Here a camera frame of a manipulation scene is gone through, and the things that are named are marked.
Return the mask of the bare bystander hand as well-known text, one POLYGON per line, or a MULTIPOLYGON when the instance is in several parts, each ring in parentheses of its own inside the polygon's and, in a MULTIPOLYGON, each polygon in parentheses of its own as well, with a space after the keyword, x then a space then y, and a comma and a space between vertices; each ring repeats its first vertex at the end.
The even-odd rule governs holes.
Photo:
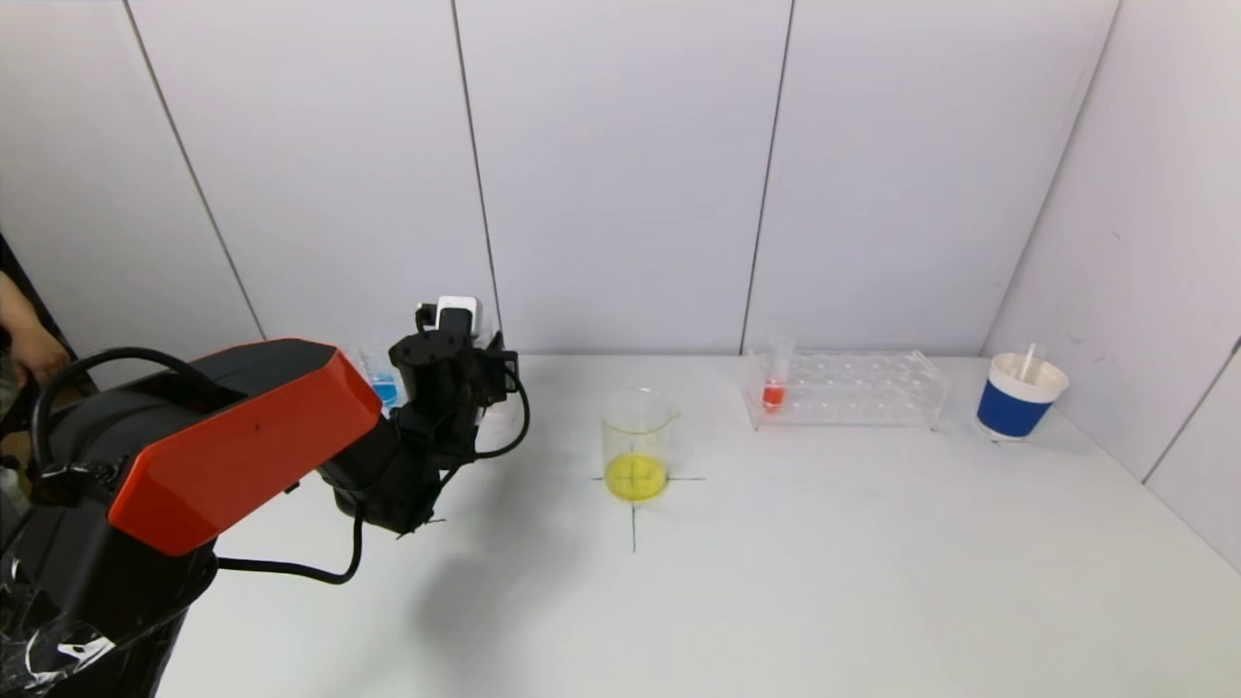
POLYGON ((71 361, 68 350, 41 324, 16 325, 9 335, 17 388, 29 383, 45 385, 71 361))

